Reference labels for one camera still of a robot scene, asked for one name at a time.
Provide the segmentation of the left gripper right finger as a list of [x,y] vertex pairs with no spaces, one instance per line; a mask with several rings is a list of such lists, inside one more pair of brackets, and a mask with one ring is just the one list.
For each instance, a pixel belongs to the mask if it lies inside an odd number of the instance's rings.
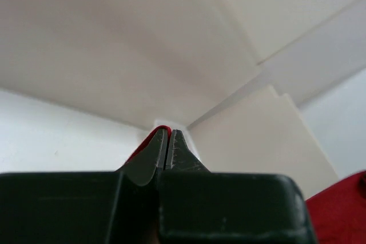
[[281,174],[213,173],[173,130],[158,180],[161,243],[316,243],[303,195]]

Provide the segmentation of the red t shirt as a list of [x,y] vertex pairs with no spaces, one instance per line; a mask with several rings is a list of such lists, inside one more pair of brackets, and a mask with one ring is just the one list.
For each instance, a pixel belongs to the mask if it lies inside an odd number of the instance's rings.
[[[169,130],[169,141],[173,129]],[[158,174],[156,186],[158,195]],[[304,199],[316,243],[364,243],[365,242],[365,172],[352,174],[327,187],[309,199]],[[159,195],[157,224],[159,220]]]

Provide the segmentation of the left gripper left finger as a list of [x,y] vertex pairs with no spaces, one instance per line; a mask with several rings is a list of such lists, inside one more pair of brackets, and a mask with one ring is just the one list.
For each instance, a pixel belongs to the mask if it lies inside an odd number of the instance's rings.
[[157,128],[116,171],[1,174],[2,243],[158,243]]

